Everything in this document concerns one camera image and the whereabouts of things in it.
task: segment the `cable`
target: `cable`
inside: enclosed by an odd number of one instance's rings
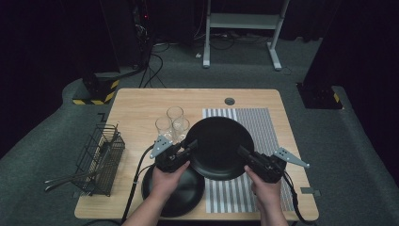
[[[158,81],[162,84],[162,86],[163,86],[164,88],[166,88],[165,84],[162,82],[162,80],[159,78],[159,76],[158,76],[157,74],[155,74],[154,76],[158,79]]]
[[[232,48],[232,47],[234,46],[234,44],[235,44],[235,38],[234,38],[230,33],[227,33],[227,34],[225,34],[225,35],[226,35],[227,37],[223,37],[223,39],[226,39],[226,38],[230,37],[231,40],[232,40],[231,44],[230,44],[228,47],[225,47],[225,48],[218,48],[218,47],[215,47],[215,46],[212,45],[212,44],[209,44],[209,45],[210,45],[212,48],[216,49],[216,50],[228,50],[228,49]]]
[[[143,75],[141,76],[140,85],[138,85],[139,88],[141,88],[141,85],[143,84],[144,76],[146,75],[148,68],[149,68],[149,66],[147,65],[146,70],[144,71]]]
[[[95,223],[98,223],[98,222],[103,222],[103,221],[111,222],[111,223],[114,223],[116,225],[121,225],[121,223],[119,223],[119,222],[117,222],[115,220],[112,220],[112,219],[94,219],[91,222],[88,222],[88,223],[84,224],[83,226],[88,226],[88,225],[92,225],[92,224],[95,224]]]
[[[132,204],[132,200],[133,197],[135,195],[135,191],[136,191],[136,186],[137,186],[137,182],[138,182],[138,176],[140,175],[140,167],[141,164],[143,163],[143,159],[146,156],[146,154],[153,148],[153,144],[143,153],[143,155],[141,155],[140,161],[138,162],[138,166],[137,166],[137,170],[136,170],[136,175],[135,178],[133,179],[133,184],[132,184],[132,190],[130,191],[130,195],[129,195],[129,199],[127,201],[126,204],[126,208],[125,211],[123,213],[123,217],[121,220],[121,224],[124,223],[124,221],[126,221],[127,219],[127,214],[129,213],[129,209],[130,209],[130,205]]]
[[[150,69],[150,74],[149,74],[149,81],[150,81],[150,87],[152,88],[152,83],[151,83],[151,80],[152,80],[152,76],[151,76],[151,73],[155,73],[155,71],[149,66],[149,69]]]
[[[147,166],[147,167],[143,168],[143,169],[140,171],[140,173],[139,173],[138,175],[140,175],[140,174],[141,174],[141,172],[143,172],[144,170],[146,170],[146,169],[148,169],[148,168],[152,167],[153,165],[154,165],[154,164],[151,164],[151,165],[149,165],[149,166]]]
[[[165,52],[166,50],[168,50],[169,49],[169,47],[170,47],[170,43],[169,42],[167,42],[167,43],[158,43],[158,44],[155,44],[154,46],[161,46],[161,45],[168,45],[167,46],[167,48],[165,48],[165,49],[163,49],[163,50],[159,50],[159,51],[154,51],[154,53],[162,53],[162,52]]]
[[[156,73],[153,76],[150,76],[150,79],[146,82],[146,84],[144,85],[144,88],[147,87],[147,85],[152,81],[152,79],[156,76],[158,78],[159,81],[161,81],[161,79],[157,76],[157,74],[161,71],[161,69],[164,67],[164,60],[155,54],[152,54],[152,56],[154,57],[158,57],[161,60],[161,66],[159,67],[158,71],[156,71]]]
[[[194,39],[200,32],[200,28],[202,27],[202,21],[203,21],[203,14],[205,14],[205,0],[202,1],[202,14],[200,16],[200,21],[199,21],[199,29],[197,30],[196,34],[194,35]]]
[[[293,180],[291,180],[290,175],[288,175],[287,171],[284,172],[284,174],[282,175],[282,177],[284,178],[285,182],[287,182],[287,185],[290,187],[291,189],[291,193],[293,195],[293,206],[296,212],[296,215],[298,216],[299,220],[307,225],[314,225],[314,221],[307,221],[305,220],[302,215],[299,212],[299,208],[298,208],[298,198],[297,198],[297,194],[295,192],[294,189],[294,183]]]
[[[236,39],[235,43],[239,43],[239,44],[258,44],[258,43],[267,42],[270,39],[271,39],[271,37],[259,36],[259,37],[255,38],[255,40],[238,40],[238,39]]]

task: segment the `wire dish rack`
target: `wire dish rack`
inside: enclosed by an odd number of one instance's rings
[[[44,182],[55,183],[45,191],[71,182],[82,190],[81,195],[110,196],[124,149],[118,125],[97,124],[76,161],[75,174]]]

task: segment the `hand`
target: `hand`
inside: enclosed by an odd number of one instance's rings
[[[180,177],[189,165],[190,161],[187,161],[174,172],[162,172],[155,167],[152,173],[152,192],[150,196],[154,196],[162,201],[167,201],[179,184]]]
[[[257,197],[257,207],[261,211],[280,208],[281,181],[275,184],[266,183],[249,166],[245,166],[245,171],[252,180],[251,189]]]

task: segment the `black and white striped mat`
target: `black and white striped mat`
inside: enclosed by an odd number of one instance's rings
[[[241,123],[251,134],[255,151],[268,156],[279,148],[273,123],[267,108],[223,108],[202,109],[202,117],[223,116]],[[256,198],[251,189],[251,180],[246,173],[230,181],[213,181],[205,178],[207,213],[256,212]],[[291,191],[282,180],[281,207],[283,211],[294,211]]]

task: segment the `black curtain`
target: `black curtain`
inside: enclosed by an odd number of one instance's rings
[[[59,1],[0,5],[0,157],[62,105],[62,90],[79,78],[62,42]]]
[[[147,0],[149,20],[158,41],[177,41],[189,46],[193,44],[196,33],[194,4],[194,0]],[[197,10],[201,18],[203,6]]]
[[[364,131],[399,185],[399,2],[342,1],[303,82],[344,87]]]
[[[279,37],[304,41],[323,38],[341,0],[291,0]]]

